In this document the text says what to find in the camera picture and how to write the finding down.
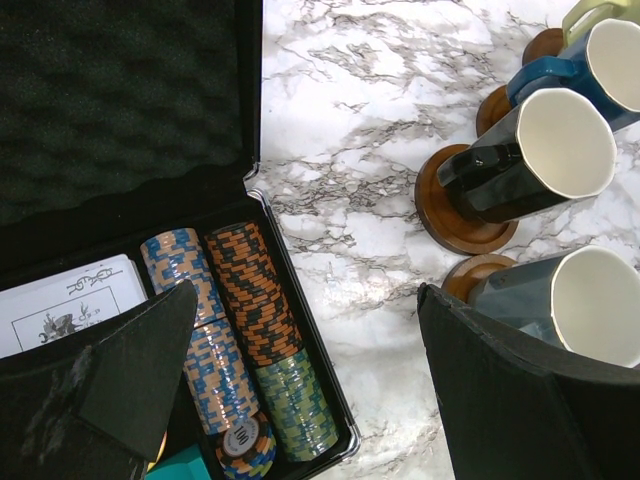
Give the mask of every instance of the wooden coaster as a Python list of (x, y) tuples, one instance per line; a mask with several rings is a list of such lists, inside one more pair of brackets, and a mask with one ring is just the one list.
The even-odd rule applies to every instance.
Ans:
[(533, 62), (537, 58), (550, 55), (557, 57), (564, 49), (564, 34), (561, 28), (548, 28), (529, 42), (522, 54), (522, 65)]
[(494, 272), (504, 270), (516, 264), (515, 260), (504, 255), (478, 255), (463, 260), (445, 278), (442, 289), (459, 300), (467, 303), (471, 290)]
[(476, 115), (476, 133), (478, 137), (484, 135), (487, 130), (498, 123), (510, 111), (511, 104), (507, 98), (507, 86), (503, 85), (494, 90), (478, 109), (478, 115)]
[(414, 199), (422, 224), (440, 245), (463, 255), (481, 255), (506, 245), (516, 232), (518, 222), (496, 224), (467, 220), (451, 205), (436, 173), (449, 157), (468, 147), (450, 145), (433, 155), (418, 173)]

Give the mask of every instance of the cup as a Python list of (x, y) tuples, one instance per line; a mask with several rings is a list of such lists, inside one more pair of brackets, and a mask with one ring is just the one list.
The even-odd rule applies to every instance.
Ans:
[(640, 23), (640, 0), (581, 0), (562, 21), (565, 47), (609, 18)]
[(623, 367), (640, 363), (640, 278), (608, 249), (587, 246), (500, 270), (468, 303), (570, 352)]
[(616, 152), (611, 128), (586, 98), (543, 89), (437, 176), (465, 219), (504, 223), (600, 194), (613, 179)]
[(607, 19), (558, 57), (525, 65), (507, 85), (515, 107), (542, 88), (566, 87), (587, 97), (615, 132), (640, 120), (640, 26)]

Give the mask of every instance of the poker chip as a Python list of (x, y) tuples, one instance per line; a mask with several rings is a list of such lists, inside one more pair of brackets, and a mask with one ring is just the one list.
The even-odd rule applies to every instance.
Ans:
[(230, 480), (262, 479), (276, 457), (276, 439), (262, 412), (227, 430), (216, 443), (216, 456)]
[(140, 250), (156, 293), (191, 280), (198, 294), (196, 328), (226, 318), (195, 230), (181, 228), (161, 233), (144, 242)]
[(253, 364), (273, 365), (302, 350), (302, 337), (258, 225), (231, 225), (205, 240)]
[(288, 460), (313, 460), (335, 445), (337, 428), (306, 350), (256, 376)]
[(193, 331), (184, 371), (207, 435), (222, 433), (260, 408), (229, 320)]
[(156, 293), (190, 280), (198, 295), (184, 372), (207, 435), (225, 432), (255, 415), (259, 402), (233, 328), (195, 230), (161, 233), (141, 247)]

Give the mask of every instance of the yellow cup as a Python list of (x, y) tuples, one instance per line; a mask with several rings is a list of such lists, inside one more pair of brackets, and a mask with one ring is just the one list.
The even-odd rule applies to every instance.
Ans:
[(640, 0), (581, 0), (562, 21), (564, 46), (568, 47), (607, 18), (640, 25)]

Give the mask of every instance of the black cup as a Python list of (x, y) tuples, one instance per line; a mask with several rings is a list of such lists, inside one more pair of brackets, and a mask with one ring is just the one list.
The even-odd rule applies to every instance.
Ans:
[(613, 133), (595, 107), (570, 90), (546, 89), (443, 163), (438, 181), (463, 217), (504, 223), (598, 195), (615, 158)]

